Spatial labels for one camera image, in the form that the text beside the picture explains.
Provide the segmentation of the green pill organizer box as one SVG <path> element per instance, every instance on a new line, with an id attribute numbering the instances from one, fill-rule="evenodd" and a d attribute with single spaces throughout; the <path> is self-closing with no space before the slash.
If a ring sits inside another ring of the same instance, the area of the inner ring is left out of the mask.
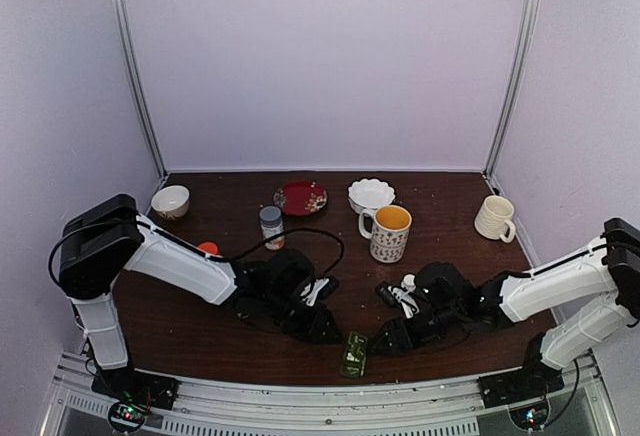
<path id="1" fill-rule="evenodd" d="M 368 338 L 350 332 L 343 352 L 339 374 L 343 378 L 357 379 L 364 376 L 367 361 Z"/>

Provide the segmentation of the orange pill bottle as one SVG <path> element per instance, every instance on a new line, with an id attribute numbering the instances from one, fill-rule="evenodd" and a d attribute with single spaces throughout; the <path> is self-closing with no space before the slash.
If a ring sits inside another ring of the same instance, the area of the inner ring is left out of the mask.
<path id="1" fill-rule="evenodd" d="M 219 256 L 220 255 L 220 250 L 219 247 L 216 243 L 214 242 L 203 242 L 201 244 L 198 245 L 198 249 L 209 254 L 209 255 L 213 255 L 213 256 Z"/>

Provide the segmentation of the white labelled pill bottle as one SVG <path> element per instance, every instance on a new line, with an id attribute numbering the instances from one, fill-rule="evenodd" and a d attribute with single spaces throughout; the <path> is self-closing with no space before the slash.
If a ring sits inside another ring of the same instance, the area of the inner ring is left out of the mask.
<path id="1" fill-rule="evenodd" d="M 407 274 L 403 277 L 402 287 L 407 291 L 414 291 L 416 289 L 415 276 L 413 274 Z"/>

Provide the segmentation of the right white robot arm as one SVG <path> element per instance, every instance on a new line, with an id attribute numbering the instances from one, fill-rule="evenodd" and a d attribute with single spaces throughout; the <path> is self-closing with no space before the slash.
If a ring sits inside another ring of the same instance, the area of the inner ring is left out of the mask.
<path id="1" fill-rule="evenodd" d="M 525 272 L 503 271 L 475 286 L 443 262 L 409 274 L 398 287 L 376 289 L 404 314 L 386 322 L 368 350 L 395 356 L 444 340 L 460 328 L 468 333 L 510 328 L 531 316 L 586 297 L 588 303 L 561 325 L 535 337 L 524 367 L 513 375 L 519 396 L 535 396 L 574 358 L 623 326 L 639 322 L 639 231 L 621 218 L 605 222 L 586 246 Z"/>

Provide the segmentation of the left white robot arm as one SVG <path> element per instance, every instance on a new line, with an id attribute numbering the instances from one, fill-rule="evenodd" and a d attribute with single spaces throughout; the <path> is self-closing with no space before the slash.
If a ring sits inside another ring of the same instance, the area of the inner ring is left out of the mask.
<path id="1" fill-rule="evenodd" d="M 63 228 L 47 271 L 70 300 L 93 352 L 99 377 L 123 400 L 144 389 L 135 371 L 112 291 L 118 276 L 137 272 L 227 307 L 262 314 L 281 331 L 311 344 L 338 344 L 342 333 L 324 301 L 338 287 L 302 252 L 284 248 L 265 261 L 249 254 L 216 256 L 169 233 L 141 214 L 135 199 L 118 194 Z"/>

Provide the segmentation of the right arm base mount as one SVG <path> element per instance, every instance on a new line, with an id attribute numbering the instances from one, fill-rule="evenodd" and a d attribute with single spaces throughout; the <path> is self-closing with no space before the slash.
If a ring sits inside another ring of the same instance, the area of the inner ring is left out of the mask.
<path id="1" fill-rule="evenodd" d="M 478 383 L 486 408 L 543 398 L 565 387 L 562 372 L 555 369 L 520 368 L 480 377 Z"/>

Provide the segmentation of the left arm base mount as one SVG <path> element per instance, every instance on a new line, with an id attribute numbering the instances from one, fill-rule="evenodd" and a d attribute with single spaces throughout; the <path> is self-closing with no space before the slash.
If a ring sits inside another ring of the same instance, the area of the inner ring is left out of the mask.
<path id="1" fill-rule="evenodd" d="M 125 403 L 145 408 L 171 410 L 177 396 L 177 379 L 124 367 L 115 370 L 98 369 L 91 389 Z"/>

